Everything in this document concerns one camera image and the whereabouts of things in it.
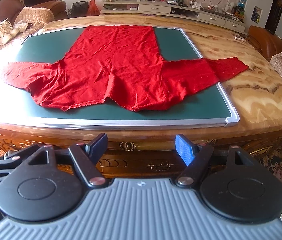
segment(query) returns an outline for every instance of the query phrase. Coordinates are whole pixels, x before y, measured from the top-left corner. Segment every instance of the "blue gripper pad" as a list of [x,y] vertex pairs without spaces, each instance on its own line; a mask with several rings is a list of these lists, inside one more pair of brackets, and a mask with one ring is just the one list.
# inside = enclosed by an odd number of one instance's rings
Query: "blue gripper pad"
[[186,166],[190,165],[197,153],[195,144],[182,134],[176,136],[176,150]]
[[244,225],[215,215],[170,179],[114,179],[47,223],[0,222],[0,240],[282,240],[282,222]]

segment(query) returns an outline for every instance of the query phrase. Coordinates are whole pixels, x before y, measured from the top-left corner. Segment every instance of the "white boot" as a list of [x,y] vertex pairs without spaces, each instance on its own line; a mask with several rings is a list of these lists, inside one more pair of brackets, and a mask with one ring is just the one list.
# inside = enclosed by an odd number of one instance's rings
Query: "white boot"
[[12,35],[10,35],[2,25],[0,25],[0,45],[4,45],[8,43],[11,39],[13,39]]
[[15,37],[19,32],[20,30],[19,29],[14,29],[11,25],[11,23],[9,21],[4,20],[2,22],[0,22],[0,24],[3,26],[3,28],[12,36],[12,37]]

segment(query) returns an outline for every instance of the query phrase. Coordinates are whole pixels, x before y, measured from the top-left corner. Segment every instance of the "green board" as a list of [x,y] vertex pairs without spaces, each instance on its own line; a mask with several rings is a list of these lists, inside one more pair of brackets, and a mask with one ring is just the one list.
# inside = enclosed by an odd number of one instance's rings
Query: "green board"
[[[154,28],[161,55],[166,60],[196,59],[199,56],[179,29]],[[84,28],[72,28],[31,36],[26,39],[15,61],[54,63],[63,58]],[[34,103],[29,93],[12,88],[29,117],[94,120],[175,120],[227,118],[231,113],[216,86],[196,95],[166,111],[128,111],[109,100],[104,104],[84,106],[63,112],[59,109],[43,108]]]

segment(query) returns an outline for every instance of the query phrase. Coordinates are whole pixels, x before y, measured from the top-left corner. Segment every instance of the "marble tabletop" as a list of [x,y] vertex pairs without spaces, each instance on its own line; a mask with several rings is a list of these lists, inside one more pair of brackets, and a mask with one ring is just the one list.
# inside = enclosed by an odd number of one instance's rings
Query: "marble tabletop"
[[[245,41],[235,41],[229,30],[170,17],[104,15],[50,22],[39,32],[72,26],[112,24],[179,27],[187,33],[204,57],[209,59],[238,57],[249,66],[249,69],[222,83],[240,115],[239,123],[233,127],[106,131],[109,138],[113,140],[120,140],[121,137],[125,137],[126,140],[151,138],[151,141],[161,141],[173,140],[175,134],[183,133],[190,139],[210,139],[257,135],[282,130],[282,78],[250,44]],[[50,131],[45,129],[42,133],[42,129],[39,128],[22,128],[3,124],[0,124],[0,127],[40,136],[55,133],[52,129]],[[59,136],[65,138],[69,136],[69,131],[58,130]],[[76,133],[81,134],[79,136],[81,139],[92,137],[92,133],[87,134],[83,131],[76,131]]]

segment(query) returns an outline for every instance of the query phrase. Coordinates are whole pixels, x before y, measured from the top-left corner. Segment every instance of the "round brass knob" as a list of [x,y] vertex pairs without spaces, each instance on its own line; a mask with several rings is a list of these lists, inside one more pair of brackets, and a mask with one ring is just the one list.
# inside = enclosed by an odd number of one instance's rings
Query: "round brass knob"
[[135,145],[132,142],[120,142],[120,148],[124,151],[133,151]]

